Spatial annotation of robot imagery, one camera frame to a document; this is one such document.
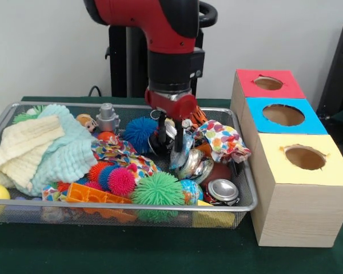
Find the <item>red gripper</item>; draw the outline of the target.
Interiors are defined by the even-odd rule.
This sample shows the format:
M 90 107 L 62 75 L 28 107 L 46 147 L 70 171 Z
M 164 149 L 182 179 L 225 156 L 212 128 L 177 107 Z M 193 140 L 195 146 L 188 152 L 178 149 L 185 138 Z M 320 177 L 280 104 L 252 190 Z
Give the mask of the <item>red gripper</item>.
M 177 130 L 174 139 L 174 150 L 175 152 L 181 152 L 184 137 L 182 119 L 187 118 L 195 110 L 197 105 L 195 96 L 190 91 L 172 94 L 156 92 L 147 88 L 145 100 L 152 109 L 163 111 L 158 119 L 158 141 L 160 143 L 166 142 L 166 116 L 172 119 L 179 119 L 174 121 Z

